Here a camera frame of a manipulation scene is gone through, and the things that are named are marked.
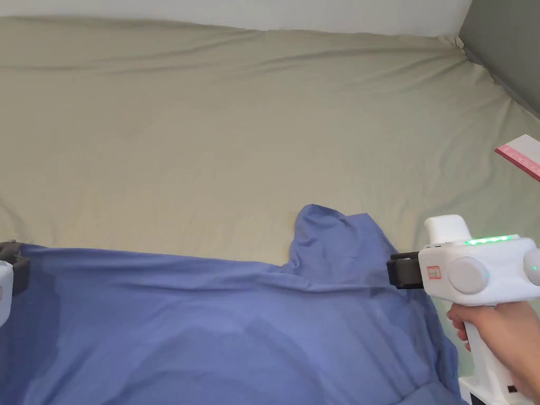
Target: gray wall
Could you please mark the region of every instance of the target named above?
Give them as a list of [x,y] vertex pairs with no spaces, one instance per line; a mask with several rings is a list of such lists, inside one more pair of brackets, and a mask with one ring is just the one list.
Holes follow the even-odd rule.
[[471,60],[481,62],[514,98],[537,115],[539,19],[540,0],[473,0],[460,31]]

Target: black clip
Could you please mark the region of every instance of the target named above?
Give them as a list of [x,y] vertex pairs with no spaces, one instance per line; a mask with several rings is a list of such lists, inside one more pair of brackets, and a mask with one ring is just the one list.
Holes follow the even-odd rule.
[[386,262],[390,284],[397,289],[424,288],[418,252],[396,253]]
[[21,294],[30,283],[30,259],[21,256],[21,244],[14,240],[0,243],[0,260],[13,266],[13,296]]

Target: wrinkled fabric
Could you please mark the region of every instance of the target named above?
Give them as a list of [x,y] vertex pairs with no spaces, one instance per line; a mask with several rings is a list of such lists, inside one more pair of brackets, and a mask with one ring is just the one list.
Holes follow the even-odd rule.
[[2,405],[463,404],[424,291],[367,215],[298,215],[283,266],[24,245]]

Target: green led light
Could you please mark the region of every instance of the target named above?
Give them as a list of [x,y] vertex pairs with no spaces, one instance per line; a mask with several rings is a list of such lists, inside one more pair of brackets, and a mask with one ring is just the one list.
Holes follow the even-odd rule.
[[466,245],[479,245],[479,244],[488,244],[492,242],[504,242],[507,240],[517,239],[518,235],[504,235],[501,237],[493,238],[480,238],[480,239],[471,239],[465,242]]

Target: round gray button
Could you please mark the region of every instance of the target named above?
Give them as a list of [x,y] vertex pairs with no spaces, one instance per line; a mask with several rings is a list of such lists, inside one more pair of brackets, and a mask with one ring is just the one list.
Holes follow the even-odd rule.
[[540,249],[533,249],[525,253],[523,266],[529,280],[533,284],[540,286]]
[[478,260],[464,257],[450,263],[448,281],[463,294],[477,294],[489,282],[488,269]]

